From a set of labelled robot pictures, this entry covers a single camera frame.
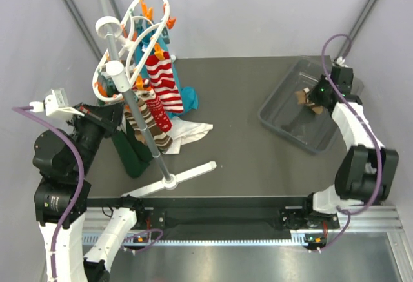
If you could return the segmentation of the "brown striped sock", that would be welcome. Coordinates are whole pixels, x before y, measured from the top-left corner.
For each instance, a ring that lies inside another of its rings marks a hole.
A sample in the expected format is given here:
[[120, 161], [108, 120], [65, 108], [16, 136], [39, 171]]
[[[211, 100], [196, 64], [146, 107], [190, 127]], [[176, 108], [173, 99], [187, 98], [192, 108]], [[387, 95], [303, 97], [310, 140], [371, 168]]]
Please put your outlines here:
[[321, 115], [323, 113], [323, 107], [317, 106], [314, 102], [310, 101], [308, 96], [310, 93], [310, 89], [308, 87], [298, 90], [294, 92], [295, 97], [297, 98], [297, 103], [299, 105], [306, 106], [309, 108], [313, 113], [317, 115]]
[[[143, 116], [143, 119], [145, 120], [145, 123], [152, 135], [152, 139], [154, 140], [156, 146], [161, 152], [166, 152], [173, 142], [172, 138], [159, 128], [158, 124], [154, 120], [152, 113], [143, 100], [139, 99], [137, 106], [139, 107], [139, 111]], [[126, 133], [129, 136], [132, 136], [132, 140], [136, 140], [139, 143], [146, 145], [146, 139], [142, 135], [128, 105], [124, 107], [123, 115]]]

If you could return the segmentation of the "red white striped sock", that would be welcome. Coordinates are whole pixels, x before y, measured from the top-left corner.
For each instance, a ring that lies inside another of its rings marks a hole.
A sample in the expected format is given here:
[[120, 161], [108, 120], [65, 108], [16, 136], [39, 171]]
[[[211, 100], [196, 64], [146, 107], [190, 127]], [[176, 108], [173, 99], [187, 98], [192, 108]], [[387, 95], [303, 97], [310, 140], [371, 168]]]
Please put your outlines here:
[[168, 52], [163, 52], [164, 59], [155, 54], [148, 57], [145, 63], [150, 85], [167, 112], [183, 113], [183, 100], [177, 87], [172, 69], [172, 60]]

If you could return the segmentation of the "orange clothes peg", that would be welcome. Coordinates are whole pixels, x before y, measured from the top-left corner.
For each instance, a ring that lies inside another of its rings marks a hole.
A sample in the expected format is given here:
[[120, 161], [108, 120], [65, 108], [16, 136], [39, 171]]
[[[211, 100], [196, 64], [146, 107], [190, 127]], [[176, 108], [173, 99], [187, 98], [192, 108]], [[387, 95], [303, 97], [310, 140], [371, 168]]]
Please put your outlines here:
[[156, 44], [154, 45], [153, 51], [154, 51], [154, 55], [155, 55], [160, 61], [162, 61], [162, 60], [165, 59], [163, 50], [162, 50], [161, 46], [159, 45], [159, 43], [156, 43]]

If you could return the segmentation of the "teal blue cloth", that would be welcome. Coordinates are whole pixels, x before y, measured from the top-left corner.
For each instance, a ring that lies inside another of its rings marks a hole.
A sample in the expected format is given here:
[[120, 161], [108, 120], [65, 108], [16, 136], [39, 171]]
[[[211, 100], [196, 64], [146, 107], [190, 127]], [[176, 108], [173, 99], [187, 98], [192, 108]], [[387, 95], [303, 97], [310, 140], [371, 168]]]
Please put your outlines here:
[[[162, 37], [160, 37], [158, 39], [157, 43], [159, 43], [159, 45], [161, 46], [163, 52], [168, 52], [169, 55], [170, 55], [170, 52], [168, 51], [168, 47], [163, 42]], [[174, 72], [174, 78], [175, 78], [175, 81], [177, 83], [177, 87], [178, 87], [178, 89], [181, 93], [181, 98], [183, 100], [184, 110], [183, 110], [183, 113], [180, 113], [180, 114], [176, 114], [176, 113], [172, 113], [172, 112], [166, 112], [168, 117], [170, 117], [170, 118], [179, 117], [179, 116], [181, 116], [181, 115], [183, 115], [183, 114], [185, 114], [185, 113], [187, 113], [191, 110], [196, 110], [196, 109], [198, 109], [198, 106], [199, 106], [197, 92], [194, 90], [194, 88], [192, 88], [191, 86], [185, 86], [185, 87], [181, 86], [181, 83], [180, 83], [180, 80], [179, 80], [174, 62], [172, 62], [172, 69], [173, 69], [173, 72]], [[148, 72], [146, 70], [145, 64], [142, 67], [142, 69], [140, 71], [140, 74], [141, 74], [142, 78], [149, 79]]]

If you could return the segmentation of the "white round clip hanger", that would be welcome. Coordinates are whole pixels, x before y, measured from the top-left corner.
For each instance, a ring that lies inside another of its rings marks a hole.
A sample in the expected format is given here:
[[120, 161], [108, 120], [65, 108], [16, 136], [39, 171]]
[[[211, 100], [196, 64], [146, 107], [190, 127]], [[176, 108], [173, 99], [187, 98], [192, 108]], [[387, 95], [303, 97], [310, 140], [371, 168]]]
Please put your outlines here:
[[[92, 77], [92, 90], [95, 96], [106, 103], [114, 103], [121, 100], [123, 93], [130, 90], [142, 68], [148, 59], [150, 52], [155, 48], [161, 33], [167, 26], [170, 19], [170, 3], [168, 0], [161, 0], [165, 7], [163, 16], [159, 22], [153, 23], [146, 16], [135, 15], [131, 12], [137, 5], [141, 9], [145, 9], [145, 0], [133, 0], [128, 7], [128, 12], [124, 15], [122, 20], [106, 15], [98, 19], [95, 23], [95, 30], [97, 35], [106, 39], [107, 49], [103, 54], [100, 62]], [[132, 56], [139, 45], [139, 43], [149, 33], [153, 33], [150, 38], [149, 45], [146, 48], [143, 57], [140, 59], [134, 71], [130, 71], [130, 63]], [[99, 73], [105, 68], [107, 78], [111, 79], [118, 95], [114, 97], [104, 96], [98, 89]]]

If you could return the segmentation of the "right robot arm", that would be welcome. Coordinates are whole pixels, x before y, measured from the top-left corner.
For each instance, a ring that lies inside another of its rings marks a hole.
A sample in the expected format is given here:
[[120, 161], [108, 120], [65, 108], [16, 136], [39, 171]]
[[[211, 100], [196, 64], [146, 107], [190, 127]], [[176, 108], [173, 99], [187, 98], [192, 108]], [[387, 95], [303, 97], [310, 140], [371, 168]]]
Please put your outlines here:
[[332, 223], [338, 213], [358, 215], [390, 194], [399, 154], [374, 134], [361, 99], [351, 92], [353, 79], [352, 68], [334, 64], [315, 86], [296, 92], [297, 103], [304, 110], [314, 116], [330, 116], [347, 152], [332, 185], [309, 194], [301, 209], [281, 212], [287, 229], [322, 227]]

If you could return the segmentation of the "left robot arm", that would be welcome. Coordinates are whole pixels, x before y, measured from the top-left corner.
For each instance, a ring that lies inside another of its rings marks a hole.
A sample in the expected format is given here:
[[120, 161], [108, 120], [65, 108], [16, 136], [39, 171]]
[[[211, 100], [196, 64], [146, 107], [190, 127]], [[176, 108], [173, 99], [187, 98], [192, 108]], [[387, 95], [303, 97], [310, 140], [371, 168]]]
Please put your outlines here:
[[142, 201], [119, 198], [105, 231], [83, 254], [83, 223], [91, 185], [90, 166], [104, 138], [120, 129], [123, 104], [70, 108], [73, 132], [52, 126], [35, 141], [33, 165], [41, 174], [34, 195], [35, 216], [43, 236], [49, 281], [109, 281], [112, 262], [131, 228], [146, 222]]

